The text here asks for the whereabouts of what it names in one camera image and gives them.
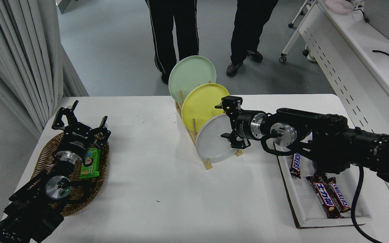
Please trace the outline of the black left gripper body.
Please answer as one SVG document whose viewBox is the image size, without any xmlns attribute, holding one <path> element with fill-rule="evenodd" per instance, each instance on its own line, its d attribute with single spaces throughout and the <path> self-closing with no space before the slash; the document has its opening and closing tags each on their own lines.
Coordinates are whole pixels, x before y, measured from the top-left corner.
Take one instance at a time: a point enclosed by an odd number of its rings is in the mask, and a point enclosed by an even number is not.
<svg viewBox="0 0 389 243">
<path fill-rule="evenodd" d="M 77 154 L 80 159 L 85 159 L 93 141 L 91 127 L 86 125 L 69 125 L 64 129 L 57 152 L 69 151 Z"/>
</svg>

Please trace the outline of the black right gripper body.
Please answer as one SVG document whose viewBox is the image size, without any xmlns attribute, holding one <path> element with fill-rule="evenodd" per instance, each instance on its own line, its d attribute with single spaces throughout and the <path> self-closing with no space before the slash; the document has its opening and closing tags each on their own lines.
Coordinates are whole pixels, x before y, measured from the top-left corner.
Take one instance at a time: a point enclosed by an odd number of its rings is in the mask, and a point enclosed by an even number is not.
<svg viewBox="0 0 389 243">
<path fill-rule="evenodd" d="M 236 118 L 236 132 L 239 137 L 258 139 L 258 111 L 241 110 Z"/>
</svg>

